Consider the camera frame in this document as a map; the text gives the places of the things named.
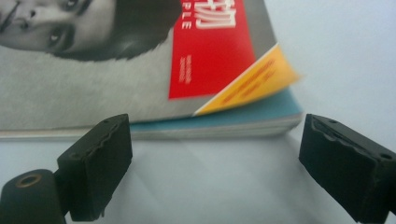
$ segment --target book cover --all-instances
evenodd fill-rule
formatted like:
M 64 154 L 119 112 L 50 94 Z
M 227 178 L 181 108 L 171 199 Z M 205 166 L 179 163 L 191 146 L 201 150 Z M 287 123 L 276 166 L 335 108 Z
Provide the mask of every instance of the book cover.
M 185 118 L 297 79 L 262 0 L 0 3 L 0 130 Z

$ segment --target blue book edge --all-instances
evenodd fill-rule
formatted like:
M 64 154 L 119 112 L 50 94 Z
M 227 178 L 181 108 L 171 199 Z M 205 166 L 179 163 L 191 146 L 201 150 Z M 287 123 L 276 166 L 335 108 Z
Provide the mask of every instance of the blue book edge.
M 132 132 L 188 130 L 281 119 L 302 113 L 289 89 L 257 102 L 198 117 L 131 123 Z

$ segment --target white surface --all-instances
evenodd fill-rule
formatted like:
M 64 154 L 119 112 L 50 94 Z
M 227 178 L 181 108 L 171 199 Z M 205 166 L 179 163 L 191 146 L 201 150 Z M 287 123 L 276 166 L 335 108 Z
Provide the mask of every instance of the white surface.
M 303 76 L 292 89 L 304 111 L 395 151 L 396 2 L 266 3 Z M 301 124 L 277 138 L 133 142 L 132 166 L 96 223 L 355 223 L 298 162 L 302 132 Z M 71 144 L 1 142 L 0 185 L 55 171 Z

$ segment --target red label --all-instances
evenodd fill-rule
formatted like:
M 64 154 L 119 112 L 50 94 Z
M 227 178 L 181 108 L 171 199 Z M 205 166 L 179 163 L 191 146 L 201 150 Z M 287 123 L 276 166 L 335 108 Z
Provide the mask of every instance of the red label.
M 169 99 L 216 94 L 255 62 L 243 0 L 181 0 Z

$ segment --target dark hair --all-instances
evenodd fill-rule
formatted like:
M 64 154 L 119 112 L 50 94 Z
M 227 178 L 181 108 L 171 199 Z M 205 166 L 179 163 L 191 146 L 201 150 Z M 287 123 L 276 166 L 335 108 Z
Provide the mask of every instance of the dark hair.
M 180 0 L 117 0 L 111 37 L 94 49 L 55 56 L 79 61 L 132 59 L 156 48 L 181 13 Z

